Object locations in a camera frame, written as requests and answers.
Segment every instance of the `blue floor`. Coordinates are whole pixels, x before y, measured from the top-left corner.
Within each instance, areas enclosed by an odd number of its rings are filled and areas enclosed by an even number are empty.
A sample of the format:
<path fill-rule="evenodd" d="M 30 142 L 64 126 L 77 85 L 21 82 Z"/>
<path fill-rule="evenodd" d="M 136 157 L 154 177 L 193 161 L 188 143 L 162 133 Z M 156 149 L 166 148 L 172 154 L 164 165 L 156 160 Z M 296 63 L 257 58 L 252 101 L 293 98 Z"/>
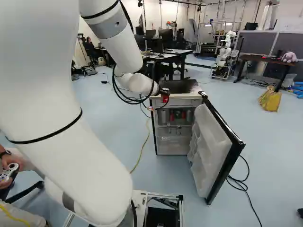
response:
<path fill-rule="evenodd" d="M 201 83 L 219 113 L 247 143 L 242 154 L 250 165 L 248 192 L 263 226 L 301 227 L 303 222 L 296 215 L 296 210 L 303 207 L 303 100 L 285 93 L 278 113 L 266 112 L 257 102 L 265 88 L 233 84 L 232 80 L 209 79 L 209 69 L 186 68 L 188 72 L 185 76 Z M 99 67 L 98 71 L 111 77 L 111 69 L 107 67 Z M 73 82 L 75 93 L 93 131 L 130 170 L 147 136 L 146 117 L 139 106 L 120 101 L 109 84 L 101 84 L 102 80 L 107 80 L 105 74 L 81 77 Z M 0 143 L 9 145 L 3 136 L 0 136 Z M 189 168 L 186 157 L 156 156 L 151 136 L 141 162 L 132 174 L 134 188 L 183 194 L 186 227 L 258 226 L 245 193 L 227 183 L 224 183 L 213 204 L 207 206 L 197 195 Z M 236 178 L 246 175 L 242 160 L 237 161 L 231 174 Z M 11 193 L 27 188 L 37 180 L 39 177 L 35 173 L 20 173 Z M 50 219 L 54 227 L 61 227 L 68 214 L 45 192 L 38 196 L 34 192 L 16 205 Z M 71 226 L 86 227 L 88 224 L 76 218 Z"/>

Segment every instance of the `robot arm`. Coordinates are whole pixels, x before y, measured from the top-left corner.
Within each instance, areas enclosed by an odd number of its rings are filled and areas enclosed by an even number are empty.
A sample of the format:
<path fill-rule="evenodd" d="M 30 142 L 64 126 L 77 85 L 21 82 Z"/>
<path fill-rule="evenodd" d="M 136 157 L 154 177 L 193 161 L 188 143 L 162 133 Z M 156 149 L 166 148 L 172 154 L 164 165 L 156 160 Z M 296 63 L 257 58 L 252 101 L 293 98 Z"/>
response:
<path fill-rule="evenodd" d="M 80 14 L 115 60 L 116 80 L 133 92 L 149 94 L 152 80 L 141 73 L 133 74 L 143 61 L 120 1 L 80 0 Z M 152 95 L 158 91 L 159 85 L 154 82 Z"/>
<path fill-rule="evenodd" d="M 0 128 L 46 176 L 53 198 L 95 226 L 116 227 L 133 184 L 75 99 L 71 60 L 79 12 L 117 63 L 121 85 L 150 92 L 152 80 L 133 74 L 143 62 L 119 1 L 2 1 Z M 152 94 L 159 90 L 154 85 Z"/>

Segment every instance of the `shelf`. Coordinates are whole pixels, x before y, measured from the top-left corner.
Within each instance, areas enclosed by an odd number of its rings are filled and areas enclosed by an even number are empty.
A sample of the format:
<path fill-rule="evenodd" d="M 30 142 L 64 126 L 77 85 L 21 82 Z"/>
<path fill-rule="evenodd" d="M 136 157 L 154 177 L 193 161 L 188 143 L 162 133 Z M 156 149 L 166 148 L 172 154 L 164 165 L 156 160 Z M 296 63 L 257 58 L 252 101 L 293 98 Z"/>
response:
<path fill-rule="evenodd" d="M 156 125 L 156 128 L 170 128 L 170 127 L 193 127 L 192 125 Z"/>

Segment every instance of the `fridge door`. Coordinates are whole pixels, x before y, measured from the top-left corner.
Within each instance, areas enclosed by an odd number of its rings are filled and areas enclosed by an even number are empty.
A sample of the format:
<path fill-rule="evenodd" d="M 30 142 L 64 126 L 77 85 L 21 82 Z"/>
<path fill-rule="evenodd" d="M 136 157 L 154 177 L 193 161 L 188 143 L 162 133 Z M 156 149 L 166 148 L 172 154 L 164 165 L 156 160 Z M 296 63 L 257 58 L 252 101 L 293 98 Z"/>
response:
<path fill-rule="evenodd" d="M 191 163 L 197 192 L 210 205 L 245 143 L 220 116 L 207 95 L 204 92 L 200 94 L 203 103 L 195 110 L 195 123 L 187 158 Z"/>

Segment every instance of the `power cord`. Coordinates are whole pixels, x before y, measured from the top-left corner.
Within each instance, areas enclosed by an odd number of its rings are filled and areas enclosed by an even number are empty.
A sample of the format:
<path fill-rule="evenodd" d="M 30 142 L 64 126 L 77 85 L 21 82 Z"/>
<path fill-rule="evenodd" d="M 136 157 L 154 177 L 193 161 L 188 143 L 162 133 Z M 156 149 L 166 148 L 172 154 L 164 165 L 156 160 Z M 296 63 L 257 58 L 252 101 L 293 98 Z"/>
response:
<path fill-rule="evenodd" d="M 140 155 L 139 155 L 139 158 L 138 158 L 138 160 L 137 160 L 136 165 L 135 165 L 135 166 L 133 167 L 133 169 L 129 172 L 130 174 L 132 174 L 132 173 L 135 171 L 135 169 L 137 168 L 137 166 L 139 165 L 139 162 L 140 162 L 141 157 L 142 157 L 142 153 L 143 153 L 144 146 L 145 146 L 145 144 L 147 143 L 148 138 L 150 137 L 151 130 L 150 130 L 150 128 L 148 127 L 148 122 L 149 122 L 149 119 L 146 120 L 146 124 L 145 124 L 145 126 L 146 126 L 146 128 L 147 128 L 147 130 L 148 130 L 148 135 L 147 135 L 147 137 L 146 137 L 145 142 L 144 142 L 143 145 L 142 145 L 142 148 L 141 148 L 141 151 L 140 151 Z"/>
<path fill-rule="evenodd" d="M 263 227 L 263 226 L 262 226 L 262 223 L 261 223 L 261 221 L 260 221 L 260 218 L 259 218 L 259 216 L 257 215 L 257 213 L 256 213 L 256 211 L 255 211 L 255 209 L 254 209 L 254 207 L 253 207 L 253 205 L 252 205 L 252 202 L 251 202 L 251 199 L 250 199 L 250 195 L 249 195 L 248 192 L 247 192 L 248 186 L 244 183 L 244 182 L 248 179 L 248 177 L 249 177 L 249 175 L 250 175 L 250 166 L 249 166 L 248 162 L 245 160 L 245 158 L 243 158 L 243 156 L 240 155 L 240 157 L 244 160 L 244 162 L 245 162 L 245 164 L 246 164 L 246 166 L 247 166 L 247 175 L 246 175 L 246 177 L 244 178 L 244 180 L 238 180 L 238 179 L 235 179 L 235 178 L 233 178 L 232 176 L 228 175 L 227 178 L 226 178 L 226 181 L 227 181 L 227 183 L 228 183 L 231 187 L 233 187 L 233 188 L 235 188 L 235 189 L 237 189 L 237 190 L 239 190 L 239 191 L 245 192 L 245 194 L 247 195 L 248 200 L 249 200 L 249 202 L 250 202 L 250 206 L 251 206 L 251 208 L 252 208 L 252 211 L 255 213 L 255 215 L 256 215 L 256 217 L 257 217 L 257 219 L 258 219 L 258 222 L 259 222 L 259 224 L 260 224 L 260 227 Z M 233 182 L 235 182 L 239 187 L 234 186 L 229 180 L 232 180 Z"/>
<path fill-rule="evenodd" d="M 14 220 L 14 221 L 21 222 L 21 223 L 23 223 L 26 227 L 30 227 L 30 224 L 29 224 L 27 221 L 22 220 L 22 219 L 19 219 L 19 218 L 15 218 L 14 216 L 12 216 L 12 215 L 10 214 L 10 212 L 9 212 L 7 209 L 5 209 L 4 206 L 0 205 L 0 209 L 1 209 L 1 210 L 10 218 L 10 219 L 12 219 L 12 220 Z"/>

